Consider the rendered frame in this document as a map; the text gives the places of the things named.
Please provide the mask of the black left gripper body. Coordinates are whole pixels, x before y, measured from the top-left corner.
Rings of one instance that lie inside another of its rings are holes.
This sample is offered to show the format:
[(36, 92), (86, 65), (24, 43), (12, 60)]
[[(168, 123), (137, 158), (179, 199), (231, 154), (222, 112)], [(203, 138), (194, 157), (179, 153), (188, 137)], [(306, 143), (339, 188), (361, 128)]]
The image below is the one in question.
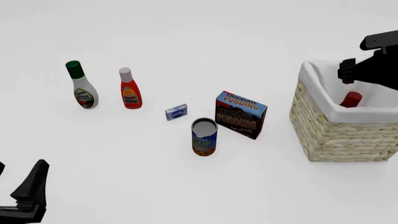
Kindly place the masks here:
[(46, 213), (46, 199), (16, 200), (16, 206), (0, 206), (0, 223), (40, 223)]

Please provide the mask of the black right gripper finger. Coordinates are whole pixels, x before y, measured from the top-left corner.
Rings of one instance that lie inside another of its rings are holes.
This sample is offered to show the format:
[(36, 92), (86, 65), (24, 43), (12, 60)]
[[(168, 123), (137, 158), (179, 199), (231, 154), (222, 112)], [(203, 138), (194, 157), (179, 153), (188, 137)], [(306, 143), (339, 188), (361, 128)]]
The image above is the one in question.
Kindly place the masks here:
[(375, 51), (372, 57), (355, 66), (354, 80), (398, 91), (398, 50)]
[(338, 78), (344, 84), (354, 83), (353, 67), (356, 65), (356, 59), (345, 59), (339, 64)]

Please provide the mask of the small blue cream cheese box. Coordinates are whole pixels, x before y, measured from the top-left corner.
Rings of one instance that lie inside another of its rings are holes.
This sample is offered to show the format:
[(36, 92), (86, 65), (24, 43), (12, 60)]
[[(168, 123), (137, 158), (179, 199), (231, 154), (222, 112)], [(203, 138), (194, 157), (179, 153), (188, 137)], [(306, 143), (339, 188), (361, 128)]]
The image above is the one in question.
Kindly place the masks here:
[(180, 106), (176, 106), (174, 108), (170, 108), (165, 110), (165, 117), (167, 121), (171, 121), (173, 119), (177, 119), (179, 117), (185, 116), (188, 113), (187, 104), (182, 104)]

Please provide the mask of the white cloth basket liner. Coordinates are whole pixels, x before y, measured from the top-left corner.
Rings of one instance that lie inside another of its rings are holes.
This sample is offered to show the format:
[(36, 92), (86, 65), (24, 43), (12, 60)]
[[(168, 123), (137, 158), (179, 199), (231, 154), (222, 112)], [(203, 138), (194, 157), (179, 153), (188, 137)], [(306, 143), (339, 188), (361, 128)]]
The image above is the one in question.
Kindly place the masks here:
[[(302, 63), (298, 79), (309, 92), (316, 109), (332, 123), (398, 123), (398, 91), (358, 81), (346, 85), (338, 78), (340, 62), (315, 60)], [(358, 106), (340, 106), (351, 91), (362, 95)]]

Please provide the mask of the blue orange soup can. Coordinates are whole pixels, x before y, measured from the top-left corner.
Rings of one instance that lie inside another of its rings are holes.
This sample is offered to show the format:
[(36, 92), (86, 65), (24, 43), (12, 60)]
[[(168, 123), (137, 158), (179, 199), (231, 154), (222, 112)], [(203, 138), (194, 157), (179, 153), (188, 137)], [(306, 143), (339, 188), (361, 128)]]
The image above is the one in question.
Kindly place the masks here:
[(210, 118), (199, 118), (192, 123), (192, 149), (199, 156), (210, 156), (216, 150), (218, 127)]

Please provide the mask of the chocolate pudding box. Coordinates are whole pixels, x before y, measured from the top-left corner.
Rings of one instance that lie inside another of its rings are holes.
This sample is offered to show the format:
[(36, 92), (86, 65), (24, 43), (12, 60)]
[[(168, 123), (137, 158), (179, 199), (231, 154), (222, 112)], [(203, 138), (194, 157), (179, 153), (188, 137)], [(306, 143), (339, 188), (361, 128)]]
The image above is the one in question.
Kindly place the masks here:
[(266, 105), (227, 91), (215, 101), (216, 123), (251, 139), (261, 133), (266, 113)]

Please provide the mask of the small black plate on stalk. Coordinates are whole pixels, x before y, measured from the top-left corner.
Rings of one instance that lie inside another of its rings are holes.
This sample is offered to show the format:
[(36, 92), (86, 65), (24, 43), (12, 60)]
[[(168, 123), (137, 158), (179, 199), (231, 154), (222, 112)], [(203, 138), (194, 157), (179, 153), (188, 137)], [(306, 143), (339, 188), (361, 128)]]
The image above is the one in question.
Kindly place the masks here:
[(375, 50), (375, 54), (398, 54), (398, 30), (367, 35), (359, 48), (363, 51)]

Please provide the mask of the pale wicker basket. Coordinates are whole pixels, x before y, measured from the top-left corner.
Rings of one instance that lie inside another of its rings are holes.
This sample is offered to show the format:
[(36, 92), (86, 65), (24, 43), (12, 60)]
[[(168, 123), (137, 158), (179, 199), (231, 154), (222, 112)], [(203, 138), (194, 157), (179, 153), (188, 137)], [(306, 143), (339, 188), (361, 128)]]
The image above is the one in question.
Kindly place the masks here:
[(297, 83), (289, 113), (298, 140), (312, 162), (384, 162), (398, 152), (398, 123), (332, 123)]

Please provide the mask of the red cap sauce bottle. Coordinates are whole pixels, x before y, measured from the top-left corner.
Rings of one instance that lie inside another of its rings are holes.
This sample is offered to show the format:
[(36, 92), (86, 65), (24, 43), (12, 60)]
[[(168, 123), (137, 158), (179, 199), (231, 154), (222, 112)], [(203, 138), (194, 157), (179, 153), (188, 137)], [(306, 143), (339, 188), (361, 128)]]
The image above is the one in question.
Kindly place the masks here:
[(350, 91), (346, 94), (344, 100), (340, 103), (340, 106), (344, 108), (356, 108), (361, 102), (362, 98), (363, 96), (360, 93), (356, 91)]

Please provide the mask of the red ketchup bottle grey cap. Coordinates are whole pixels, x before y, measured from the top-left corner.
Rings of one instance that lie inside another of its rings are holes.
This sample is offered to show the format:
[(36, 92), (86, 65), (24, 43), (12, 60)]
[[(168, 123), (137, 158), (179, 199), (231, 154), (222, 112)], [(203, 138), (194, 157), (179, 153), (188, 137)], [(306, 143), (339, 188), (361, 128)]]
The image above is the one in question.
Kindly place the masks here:
[(130, 68), (119, 69), (121, 77), (121, 96), (125, 108), (130, 110), (142, 107), (142, 97), (137, 84), (135, 83)]

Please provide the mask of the green cap ranch dressing bottle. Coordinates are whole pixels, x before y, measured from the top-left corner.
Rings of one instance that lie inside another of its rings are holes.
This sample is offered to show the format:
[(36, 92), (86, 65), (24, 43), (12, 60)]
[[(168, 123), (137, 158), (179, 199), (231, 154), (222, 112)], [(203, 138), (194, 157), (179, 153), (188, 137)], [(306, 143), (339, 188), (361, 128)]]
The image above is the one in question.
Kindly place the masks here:
[(73, 94), (78, 104), (87, 110), (98, 105), (99, 96), (93, 85), (87, 80), (79, 61), (69, 61), (65, 64), (73, 82)]

